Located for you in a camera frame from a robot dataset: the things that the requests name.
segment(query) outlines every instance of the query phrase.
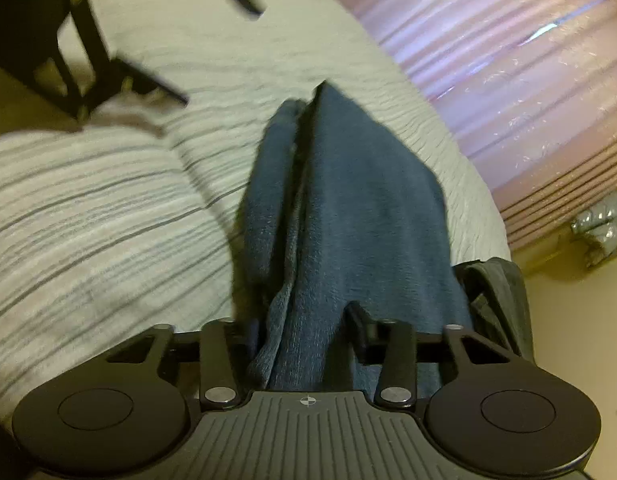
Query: pink curtain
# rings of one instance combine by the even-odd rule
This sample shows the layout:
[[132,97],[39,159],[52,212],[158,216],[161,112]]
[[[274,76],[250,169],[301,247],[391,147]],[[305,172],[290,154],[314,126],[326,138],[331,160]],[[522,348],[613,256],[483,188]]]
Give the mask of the pink curtain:
[[617,188],[617,0],[341,0],[427,96],[519,248]]

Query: bed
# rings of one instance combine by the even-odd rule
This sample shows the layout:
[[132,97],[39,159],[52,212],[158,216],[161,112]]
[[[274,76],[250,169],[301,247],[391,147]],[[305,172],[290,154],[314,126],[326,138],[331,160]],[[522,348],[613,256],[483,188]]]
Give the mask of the bed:
[[[188,92],[82,128],[0,72],[0,421],[32,388],[161,322],[248,310],[236,212],[266,121],[331,80],[436,173],[453,263],[509,258],[487,186],[335,0],[92,0],[109,47]],[[68,24],[60,46],[86,73]]]

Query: silver plastic wrap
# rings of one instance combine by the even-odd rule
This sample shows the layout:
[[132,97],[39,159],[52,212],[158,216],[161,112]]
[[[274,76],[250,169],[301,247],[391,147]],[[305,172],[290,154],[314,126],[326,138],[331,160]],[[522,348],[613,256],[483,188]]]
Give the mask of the silver plastic wrap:
[[617,254],[617,191],[582,211],[571,222],[573,234],[589,245],[587,266]]

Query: shiny pink fabric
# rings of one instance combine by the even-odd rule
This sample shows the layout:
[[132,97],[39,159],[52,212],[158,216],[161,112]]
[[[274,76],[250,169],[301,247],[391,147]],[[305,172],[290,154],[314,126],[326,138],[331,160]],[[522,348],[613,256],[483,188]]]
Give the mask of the shiny pink fabric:
[[617,187],[617,0],[341,0],[427,96],[518,248]]

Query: crosshair logo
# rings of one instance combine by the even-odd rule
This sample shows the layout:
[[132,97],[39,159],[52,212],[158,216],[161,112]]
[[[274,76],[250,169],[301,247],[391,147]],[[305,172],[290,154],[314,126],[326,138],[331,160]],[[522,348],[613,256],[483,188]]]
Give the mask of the crosshair logo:
[[306,397],[302,397],[300,399],[300,402],[304,404],[304,406],[313,406],[313,404],[317,402],[317,399],[315,397],[306,396]]

